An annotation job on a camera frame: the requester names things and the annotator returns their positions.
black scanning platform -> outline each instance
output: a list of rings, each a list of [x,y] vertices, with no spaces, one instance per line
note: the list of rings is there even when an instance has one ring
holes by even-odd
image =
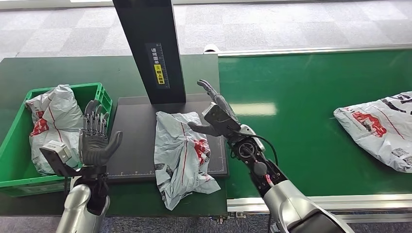
[[[119,98],[112,134],[123,132],[123,141],[107,164],[109,182],[155,180],[156,112],[197,112],[203,124],[202,111],[211,103],[207,94],[187,95],[186,103],[150,104],[148,97]],[[227,177],[227,160],[223,137],[207,135],[210,148],[208,174]]]

green table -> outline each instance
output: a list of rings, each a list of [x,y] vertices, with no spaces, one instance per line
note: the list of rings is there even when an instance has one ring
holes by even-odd
[[[338,107],[412,89],[412,49],[382,49],[219,54],[221,92],[240,121],[273,142],[279,165],[289,179],[329,210],[412,207],[412,175],[392,170],[359,148],[332,114]],[[204,69],[216,59],[216,55],[182,56],[188,93],[201,91],[194,84],[196,79],[217,76],[216,71]],[[0,63],[0,77],[5,98],[0,100],[0,141],[29,89],[63,81],[102,82],[114,100],[145,94],[131,57],[5,59]],[[270,151],[267,156],[273,157]],[[157,200],[158,191],[151,184],[116,185],[110,191],[113,202],[109,215],[267,211],[245,166],[229,159],[229,170],[230,178],[219,181],[221,192],[192,195],[173,212],[164,211],[163,203]],[[47,200],[58,204],[35,208],[35,202]],[[60,193],[16,199],[1,196],[0,214],[57,215],[62,201]],[[155,202],[155,208],[148,213],[137,209]],[[202,207],[194,205],[199,202]]]

robotic hand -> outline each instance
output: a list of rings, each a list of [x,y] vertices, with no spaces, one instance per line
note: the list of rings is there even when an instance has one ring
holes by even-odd
[[[234,157],[246,164],[250,177],[265,201],[275,224],[272,232],[281,233],[353,233],[350,227],[339,221],[303,195],[277,166],[276,151],[263,137],[247,125],[241,125],[235,113],[213,87],[199,80],[213,102],[202,113],[210,125],[197,125],[189,122],[192,130],[212,136],[223,135]],[[265,147],[260,139],[266,141],[274,153],[276,164],[264,156]]]
[[[58,176],[80,176],[70,190],[57,233],[98,233],[110,205],[107,195],[105,164],[122,141],[122,132],[107,137],[108,113],[101,114],[102,106],[91,100],[86,106],[83,128],[79,136],[79,154],[82,168],[74,170],[65,161],[69,155],[60,154],[52,145],[45,145],[41,152]]]

robot finger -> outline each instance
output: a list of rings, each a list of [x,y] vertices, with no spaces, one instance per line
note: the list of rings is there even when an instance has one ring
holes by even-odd
[[[96,108],[96,100],[91,100],[89,103],[86,105],[85,113],[84,113],[84,118],[83,118],[83,128],[87,130],[89,133],[91,130],[91,114]]]
[[[101,124],[100,124],[100,131],[101,131],[103,134],[106,134],[106,133],[107,133],[107,119],[109,119],[109,113],[105,113],[105,114],[102,116],[102,122],[101,122]]]
[[[96,133],[99,131],[100,127],[100,114],[102,113],[102,105],[99,104],[96,108],[96,113],[94,115],[94,129],[96,130]]]
[[[213,101],[215,101],[215,97],[218,94],[217,91],[209,84],[208,81],[200,79],[197,81],[197,84],[199,86],[202,86],[203,89],[207,92],[207,94],[212,98]]]
[[[88,111],[90,111],[90,122],[89,122],[89,127],[92,133],[94,133],[94,131],[96,130],[95,128],[95,114],[96,114],[96,106],[99,103],[98,100],[93,100],[93,104],[91,105],[91,107],[88,109]]]

plastic bag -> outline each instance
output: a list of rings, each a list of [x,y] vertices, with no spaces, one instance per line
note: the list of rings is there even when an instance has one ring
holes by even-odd
[[[83,114],[77,105],[69,85],[58,85],[42,95],[26,101],[32,111],[34,124],[29,135],[32,148],[32,162],[42,175],[54,174],[40,148],[54,140],[64,143],[71,153],[66,164],[70,167],[79,165],[79,130],[83,126]]]
[[[360,147],[393,169],[412,173],[412,92],[333,114]]]
[[[157,112],[156,119],[154,169],[166,208],[173,210],[192,191],[210,194],[220,190],[207,174],[210,149],[206,136],[187,125],[190,121],[200,124],[199,115]]]

